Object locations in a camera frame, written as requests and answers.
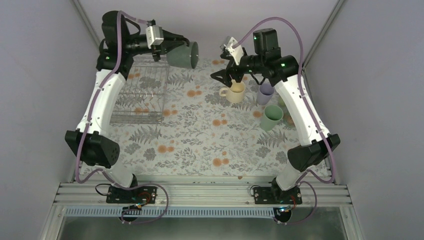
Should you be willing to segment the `cream mug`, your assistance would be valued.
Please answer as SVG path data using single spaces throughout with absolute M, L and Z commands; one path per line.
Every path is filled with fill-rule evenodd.
M 222 87 L 218 94 L 232 104 L 241 103 L 245 98 L 246 85 L 243 82 L 231 80 L 230 87 Z

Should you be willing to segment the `dark grey-green mug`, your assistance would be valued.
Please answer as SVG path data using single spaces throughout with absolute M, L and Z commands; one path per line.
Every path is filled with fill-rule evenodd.
M 169 66 L 185 69 L 195 69 L 199 61 L 199 46 L 196 41 L 189 45 L 183 44 L 166 54 Z

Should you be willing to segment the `lilac cup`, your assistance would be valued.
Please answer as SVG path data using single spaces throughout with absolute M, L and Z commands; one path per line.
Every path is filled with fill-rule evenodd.
M 275 93 L 275 89 L 270 83 L 268 82 L 263 83 L 258 88 L 256 103 L 261 106 L 266 105 L 271 100 L 274 93 Z

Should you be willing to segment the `mint green cup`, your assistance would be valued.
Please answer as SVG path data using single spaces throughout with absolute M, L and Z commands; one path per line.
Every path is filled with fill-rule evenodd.
M 283 118 L 284 112 L 278 105 L 268 105 L 263 111 L 260 128 L 264 131 L 272 130 Z

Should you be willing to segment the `floral patterned mug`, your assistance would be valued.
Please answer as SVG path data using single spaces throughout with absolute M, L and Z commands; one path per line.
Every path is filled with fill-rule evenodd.
M 288 112 L 284 114 L 282 120 L 286 127 L 291 129 L 296 127 L 291 115 Z

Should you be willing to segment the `yellow-green mug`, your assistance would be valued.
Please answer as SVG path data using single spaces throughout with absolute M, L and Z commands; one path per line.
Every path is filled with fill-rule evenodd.
M 280 107 L 285 107 L 286 106 L 284 100 L 281 97 L 278 98 L 277 102 L 278 102 L 278 105 Z

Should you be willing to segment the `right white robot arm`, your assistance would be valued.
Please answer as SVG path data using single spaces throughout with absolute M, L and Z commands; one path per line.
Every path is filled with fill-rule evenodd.
M 260 74 L 284 101 L 297 129 L 300 145 L 288 150 L 289 164 L 271 181 L 271 198 L 282 204 L 301 179 L 312 171 L 311 167 L 328 158 L 341 141 L 337 134 L 330 133 L 318 116 L 296 58 L 282 56 L 277 31 L 265 28 L 254 31 L 252 36 L 254 55 L 247 54 L 234 37 L 226 37 L 220 46 L 220 56 L 228 60 L 228 65 L 210 76 L 231 87 L 241 82 L 245 74 Z

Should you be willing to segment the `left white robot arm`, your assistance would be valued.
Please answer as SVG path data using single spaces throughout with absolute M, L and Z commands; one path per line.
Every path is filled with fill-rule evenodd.
M 75 155 L 74 179 L 80 177 L 81 163 L 93 167 L 131 203 L 139 197 L 135 175 L 120 162 L 118 143 L 106 136 L 113 110 L 124 87 L 134 57 L 150 54 L 155 62 L 166 57 L 170 66 L 194 69 L 199 60 L 199 46 L 183 35 L 164 30 L 155 20 L 142 20 L 121 10 L 102 16 L 103 40 L 99 45 L 95 84 L 85 113 L 75 130 L 65 134 L 65 141 Z

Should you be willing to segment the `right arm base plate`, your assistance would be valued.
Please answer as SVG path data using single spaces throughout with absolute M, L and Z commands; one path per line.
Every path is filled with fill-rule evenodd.
M 256 205 L 300 205 L 303 203 L 300 188 L 295 186 L 282 191 L 273 187 L 254 185 L 250 193 Z

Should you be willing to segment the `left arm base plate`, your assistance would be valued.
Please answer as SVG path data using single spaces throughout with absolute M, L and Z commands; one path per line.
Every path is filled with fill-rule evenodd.
M 108 189 L 105 201 L 108 204 L 154 204 L 157 190 L 156 186 L 143 186 L 135 190 L 124 190 L 111 186 Z

